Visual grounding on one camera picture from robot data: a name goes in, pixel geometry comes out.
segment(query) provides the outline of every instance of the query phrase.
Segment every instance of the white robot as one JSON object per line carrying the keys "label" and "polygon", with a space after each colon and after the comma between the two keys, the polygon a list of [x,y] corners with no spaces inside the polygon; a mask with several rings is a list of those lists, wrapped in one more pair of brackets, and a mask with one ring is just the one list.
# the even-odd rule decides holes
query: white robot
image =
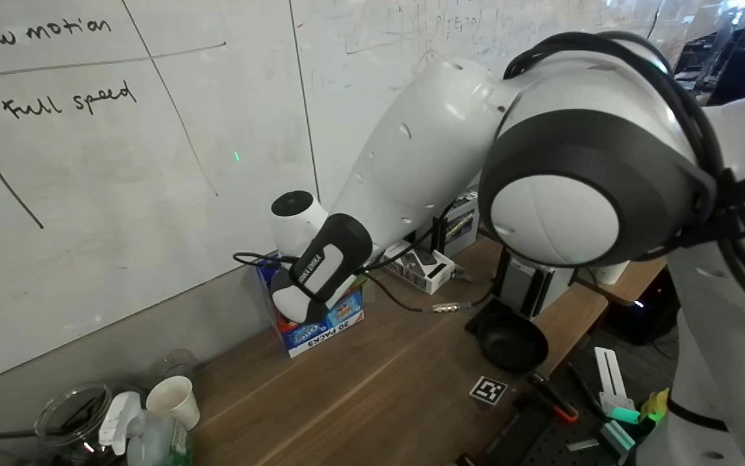
{"label": "white robot", "polygon": [[[430,66],[273,277],[273,307],[293,321],[322,316],[479,175],[488,232],[532,264],[668,255],[683,301],[672,413],[630,462],[745,463],[745,101],[700,109],[629,33],[550,36],[503,79],[462,61]],[[277,199],[286,219],[309,204]]]}

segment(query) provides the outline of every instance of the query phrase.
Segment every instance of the plastic cup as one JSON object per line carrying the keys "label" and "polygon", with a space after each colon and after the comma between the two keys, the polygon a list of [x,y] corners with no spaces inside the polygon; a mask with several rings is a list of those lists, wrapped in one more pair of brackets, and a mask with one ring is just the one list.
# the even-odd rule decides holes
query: plastic cup
{"label": "plastic cup", "polygon": [[200,422],[194,386],[187,376],[161,382],[145,398],[145,409],[179,420],[187,430]]}

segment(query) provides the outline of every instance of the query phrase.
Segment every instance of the sticker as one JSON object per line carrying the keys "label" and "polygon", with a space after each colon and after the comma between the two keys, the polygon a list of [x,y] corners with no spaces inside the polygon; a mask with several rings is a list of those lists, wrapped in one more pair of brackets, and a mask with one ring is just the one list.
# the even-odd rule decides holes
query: sticker
{"label": "sticker", "polygon": [[471,398],[488,405],[488,406],[496,406],[501,401],[503,392],[507,392],[507,384],[488,382],[487,376],[481,376],[476,382],[476,386],[471,389]]}

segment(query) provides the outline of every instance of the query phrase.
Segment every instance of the whiteboard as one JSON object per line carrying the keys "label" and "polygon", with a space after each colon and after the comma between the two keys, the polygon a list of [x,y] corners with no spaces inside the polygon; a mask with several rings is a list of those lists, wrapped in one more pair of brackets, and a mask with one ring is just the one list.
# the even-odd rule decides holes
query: whiteboard
{"label": "whiteboard", "polygon": [[284,0],[0,0],[0,374],[271,250],[295,187]]}
{"label": "whiteboard", "polygon": [[647,33],[661,0],[293,0],[326,208],[401,88],[435,57],[488,71],[558,32]]}

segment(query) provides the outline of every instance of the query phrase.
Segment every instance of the wooden table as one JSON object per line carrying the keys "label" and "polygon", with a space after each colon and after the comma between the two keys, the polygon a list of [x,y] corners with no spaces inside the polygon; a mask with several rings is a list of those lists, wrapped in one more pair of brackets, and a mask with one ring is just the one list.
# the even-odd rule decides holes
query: wooden table
{"label": "wooden table", "polygon": [[[438,299],[377,274],[410,307],[474,303],[492,283],[498,246],[479,241],[458,264],[467,277]],[[661,261],[630,264],[611,287],[637,299]],[[373,285],[366,320],[289,360],[271,331],[207,365],[201,426],[194,430],[200,463],[449,463],[479,454],[509,420],[509,398],[484,406],[467,398],[479,376],[509,382],[492,367],[462,330],[476,309],[410,313]],[[604,299],[573,285],[536,325],[546,331],[549,376],[607,309]]]}

